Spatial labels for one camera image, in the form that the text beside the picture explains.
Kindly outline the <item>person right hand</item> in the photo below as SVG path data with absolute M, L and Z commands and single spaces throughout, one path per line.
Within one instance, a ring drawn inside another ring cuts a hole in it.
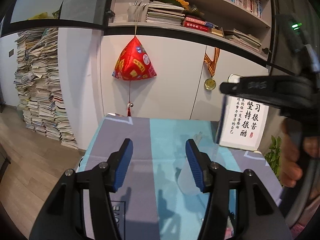
M 279 178 L 285 187 L 294 187 L 296 182 L 302 178 L 303 171 L 297 164 L 300 151 L 289 136 L 289 123 L 288 118 L 281 123 L 281 131 L 284 137 L 281 145 Z M 319 140 L 317 137 L 306 137 L 303 141 L 303 148 L 311 157 L 319 157 Z

